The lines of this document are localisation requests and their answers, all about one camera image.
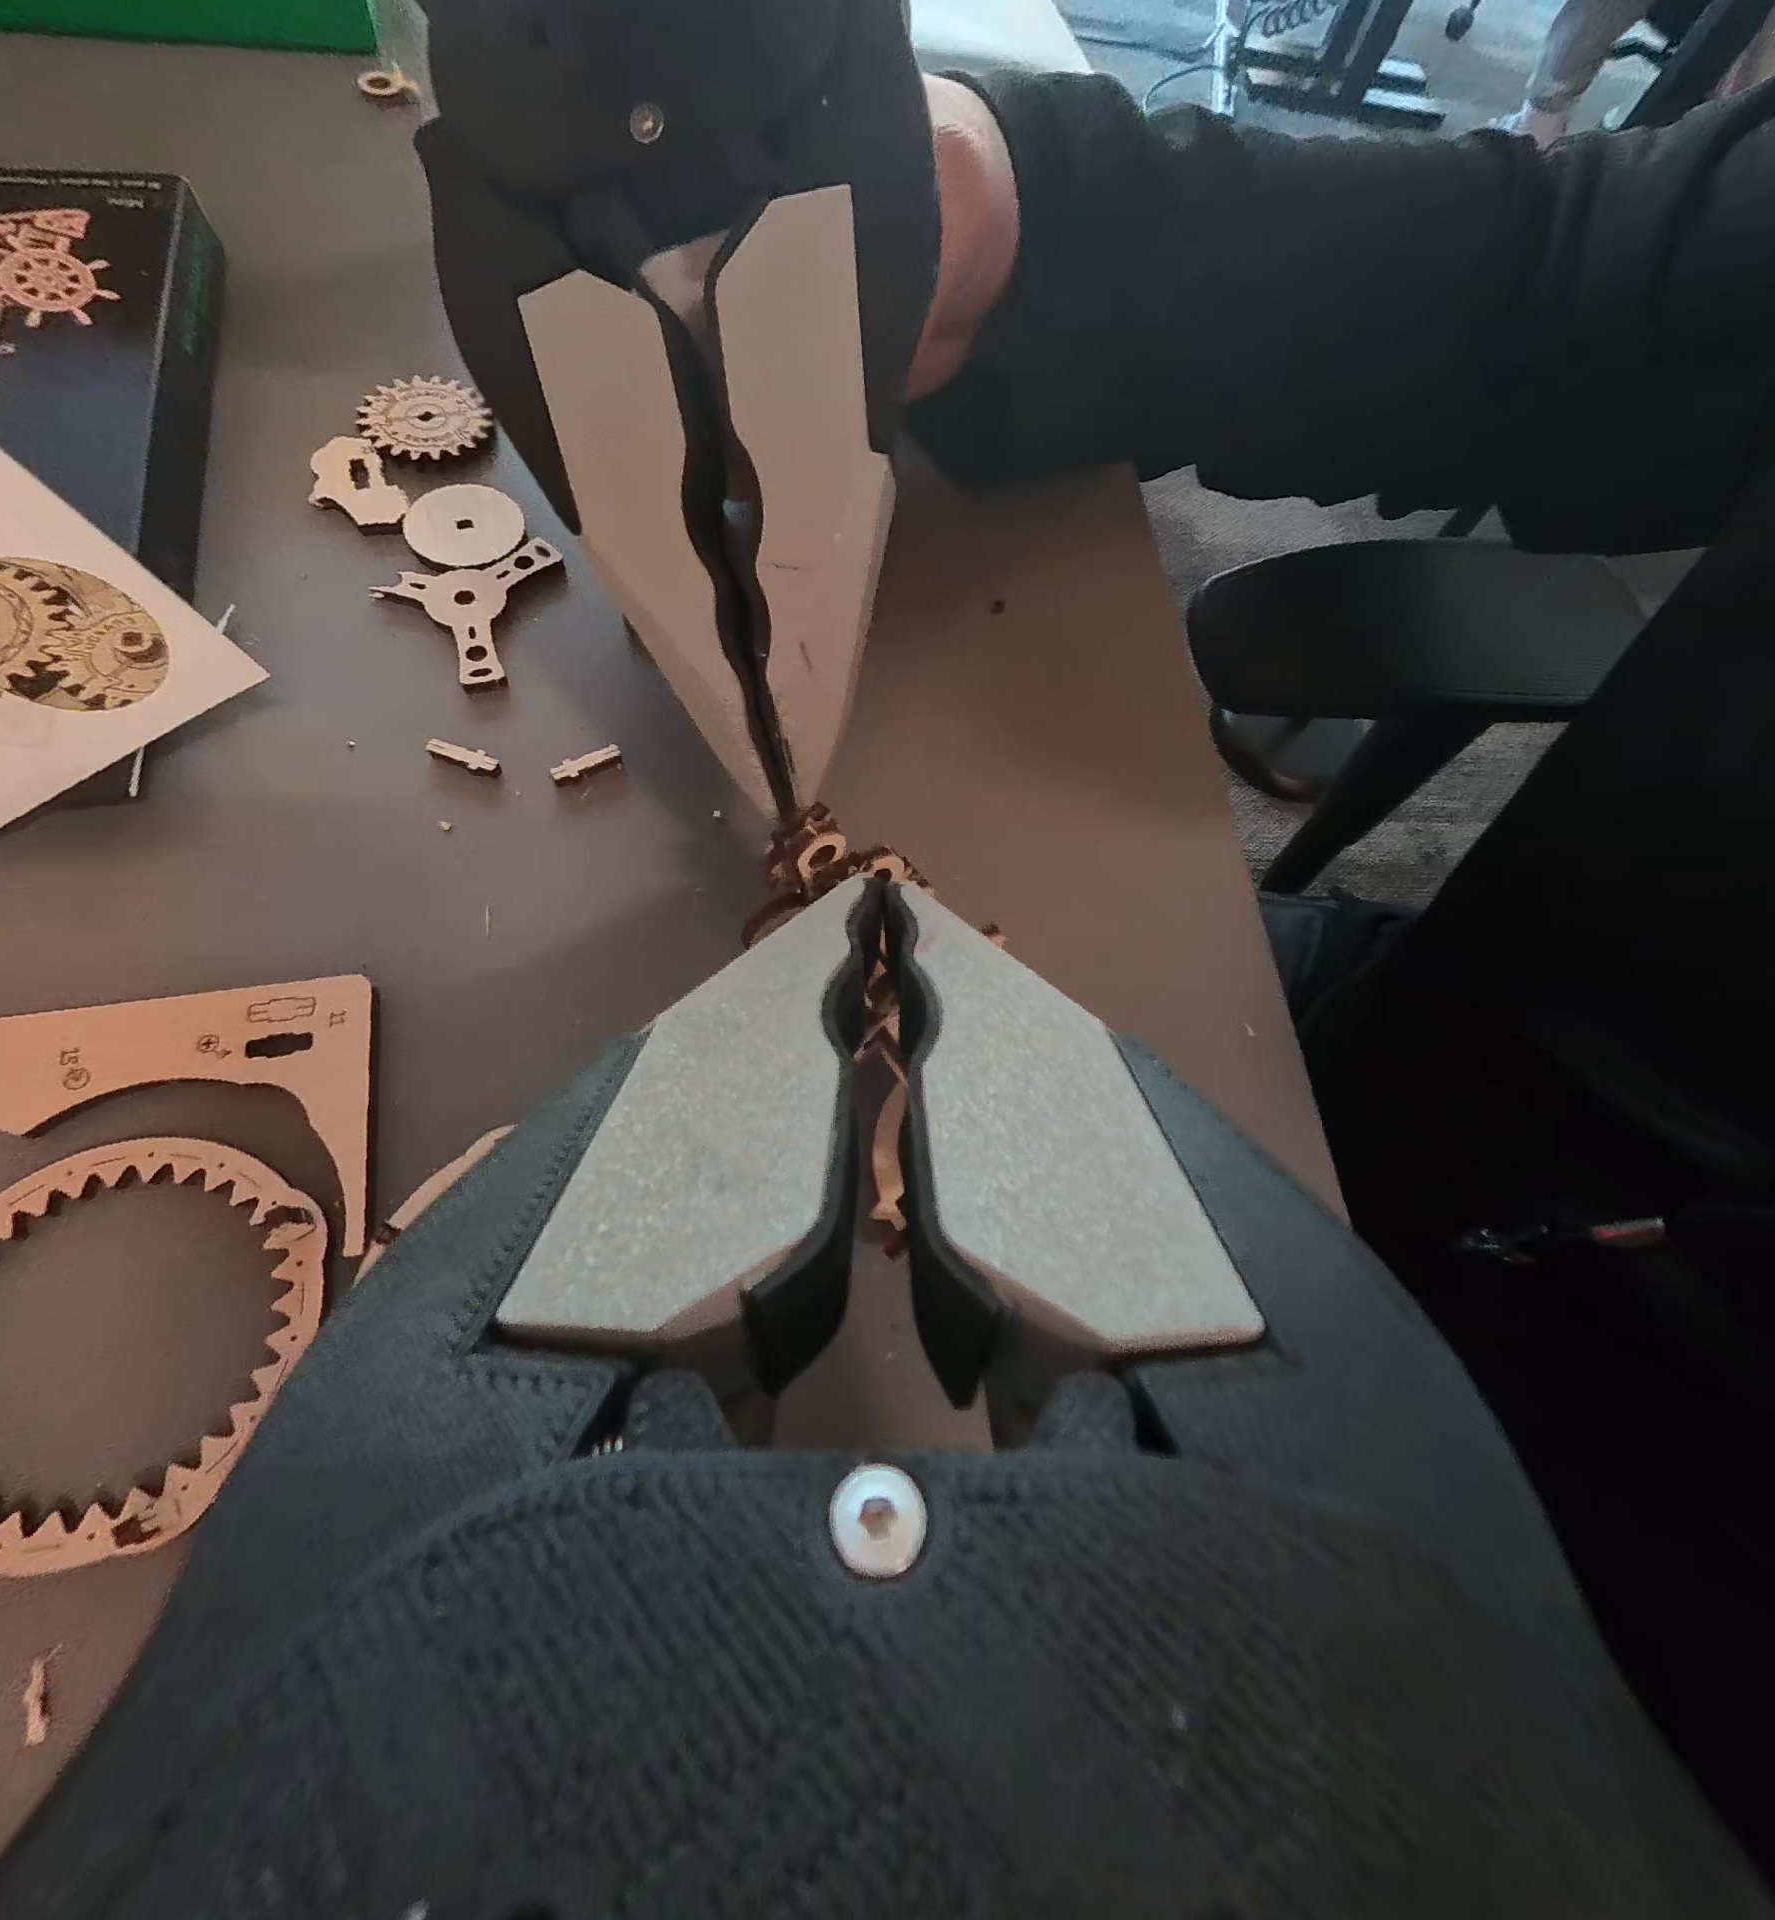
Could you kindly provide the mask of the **person's right hand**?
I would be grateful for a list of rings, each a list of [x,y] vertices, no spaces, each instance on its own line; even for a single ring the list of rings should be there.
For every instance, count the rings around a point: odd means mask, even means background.
[[[977,338],[1004,300],[1019,253],[1019,189],[1009,142],[987,98],[958,79],[924,79],[942,253],[934,296],[905,382],[918,402],[972,361]]]

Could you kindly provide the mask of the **person's right forearm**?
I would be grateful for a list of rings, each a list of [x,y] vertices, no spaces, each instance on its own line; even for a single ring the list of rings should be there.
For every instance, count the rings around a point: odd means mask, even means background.
[[[1493,506],[1545,552],[1775,541],[1775,82],[1549,150],[968,87],[1017,249],[911,406],[962,485],[1189,467],[1242,499]]]

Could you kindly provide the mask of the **printed assembly instruction sheet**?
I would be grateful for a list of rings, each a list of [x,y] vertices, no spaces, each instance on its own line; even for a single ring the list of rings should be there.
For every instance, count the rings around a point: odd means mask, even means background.
[[[0,830],[265,680],[0,448]]]

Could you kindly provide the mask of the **wooden spur gear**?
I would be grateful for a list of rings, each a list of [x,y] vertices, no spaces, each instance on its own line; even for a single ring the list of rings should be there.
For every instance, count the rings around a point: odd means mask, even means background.
[[[494,419],[470,382],[418,373],[374,388],[357,406],[357,429],[390,462],[449,463],[485,451]]]

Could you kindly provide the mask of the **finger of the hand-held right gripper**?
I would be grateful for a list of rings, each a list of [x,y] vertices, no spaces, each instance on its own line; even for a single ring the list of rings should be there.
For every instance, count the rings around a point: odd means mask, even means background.
[[[764,496],[731,419],[719,250],[663,250],[632,283],[588,269],[526,291],[582,546],[731,784],[768,826],[799,812]]]
[[[731,437],[755,482],[754,582],[790,818],[821,799],[864,659],[895,511],[872,443],[853,188],[761,208],[705,282]]]

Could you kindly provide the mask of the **black model kit box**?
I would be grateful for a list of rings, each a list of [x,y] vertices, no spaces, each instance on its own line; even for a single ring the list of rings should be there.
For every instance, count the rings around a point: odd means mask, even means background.
[[[189,180],[0,170],[0,448],[181,595],[225,279]]]

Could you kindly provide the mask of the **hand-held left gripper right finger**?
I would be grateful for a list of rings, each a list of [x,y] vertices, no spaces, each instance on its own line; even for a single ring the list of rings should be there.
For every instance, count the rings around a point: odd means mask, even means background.
[[[886,883],[905,1257],[954,1406],[1256,1347],[1265,1321],[1113,1031],[924,889]]]

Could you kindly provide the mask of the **small wooden crown piece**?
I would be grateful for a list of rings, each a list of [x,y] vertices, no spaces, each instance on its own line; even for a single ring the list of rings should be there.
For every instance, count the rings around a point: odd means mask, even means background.
[[[408,495],[362,437],[328,439],[310,454],[310,471],[310,504],[343,511],[362,532],[398,528],[408,515]]]

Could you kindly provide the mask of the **three-armed wooden piece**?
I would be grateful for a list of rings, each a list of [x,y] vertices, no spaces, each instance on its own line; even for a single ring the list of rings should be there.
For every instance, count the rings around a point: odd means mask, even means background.
[[[492,640],[492,623],[504,610],[513,590],[564,566],[564,552],[548,541],[532,538],[508,557],[449,569],[442,574],[403,571],[394,582],[374,585],[374,599],[395,599],[428,613],[454,640],[460,685],[492,688],[508,680]]]

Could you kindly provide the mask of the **black office chair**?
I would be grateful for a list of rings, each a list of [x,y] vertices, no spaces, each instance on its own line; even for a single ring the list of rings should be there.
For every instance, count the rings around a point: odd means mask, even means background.
[[[1600,557],[1351,541],[1213,576],[1188,610],[1217,747],[1231,718],[1364,723],[1261,887],[1301,892],[1497,723],[1568,723],[1647,626]]]

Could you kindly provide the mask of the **green plastic bin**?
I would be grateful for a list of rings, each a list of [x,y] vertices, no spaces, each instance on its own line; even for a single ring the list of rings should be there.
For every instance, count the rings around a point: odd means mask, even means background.
[[[147,3],[141,38],[261,54],[376,54],[367,3]]]

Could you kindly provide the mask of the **round wooden disc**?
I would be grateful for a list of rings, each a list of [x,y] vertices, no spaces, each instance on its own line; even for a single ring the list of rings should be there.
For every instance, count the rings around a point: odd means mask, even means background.
[[[446,571],[489,569],[527,538],[520,501],[488,485],[446,485],[422,492],[408,504],[398,530],[425,563]]]

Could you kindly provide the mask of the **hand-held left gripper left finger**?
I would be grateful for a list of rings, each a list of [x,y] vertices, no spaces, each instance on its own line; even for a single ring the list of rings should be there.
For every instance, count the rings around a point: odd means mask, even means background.
[[[513,1342],[781,1394],[839,1332],[854,1053],[886,881],[853,877],[643,1034],[494,1313]]]

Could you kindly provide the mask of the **wooden sheet corner offcut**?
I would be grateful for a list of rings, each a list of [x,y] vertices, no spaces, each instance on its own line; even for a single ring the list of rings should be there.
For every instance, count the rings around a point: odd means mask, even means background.
[[[335,1166],[357,1257],[371,1244],[374,1006],[362,974],[331,974],[0,1016],[0,1132],[30,1137],[170,1082],[283,1091]]]

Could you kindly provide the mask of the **wooden ringed model assembly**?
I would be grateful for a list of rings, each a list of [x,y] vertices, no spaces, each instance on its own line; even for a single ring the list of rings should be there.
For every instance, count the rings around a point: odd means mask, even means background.
[[[886,842],[863,845],[853,840],[824,804],[810,806],[793,825],[773,835],[764,856],[764,877],[766,902],[743,925],[743,946],[755,946],[853,877],[886,877],[929,894],[937,892],[924,869],[903,851]],[[867,1023],[854,1057],[878,1056],[895,1080],[905,1082],[900,992],[891,978],[883,940],[886,935],[875,940],[875,959],[867,971]]]

